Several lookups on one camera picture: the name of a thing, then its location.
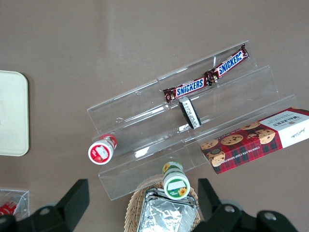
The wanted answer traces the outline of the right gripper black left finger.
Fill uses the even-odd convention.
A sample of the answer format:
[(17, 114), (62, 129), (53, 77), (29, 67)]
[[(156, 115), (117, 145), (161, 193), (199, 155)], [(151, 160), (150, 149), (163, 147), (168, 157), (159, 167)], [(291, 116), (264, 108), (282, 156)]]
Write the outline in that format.
[(16, 221), (13, 215), (0, 217), (2, 232), (72, 232), (89, 206), (89, 184), (79, 179), (55, 206), (38, 209)]

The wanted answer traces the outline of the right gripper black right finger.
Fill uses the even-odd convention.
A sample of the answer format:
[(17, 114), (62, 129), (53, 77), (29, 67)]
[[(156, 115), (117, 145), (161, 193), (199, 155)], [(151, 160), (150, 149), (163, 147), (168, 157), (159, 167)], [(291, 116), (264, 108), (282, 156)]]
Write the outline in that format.
[(292, 232), (293, 224), (283, 214), (262, 210), (253, 217), (232, 203), (222, 203), (208, 179), (198, 180), (198, 201), (204, 221), (195, 232)]

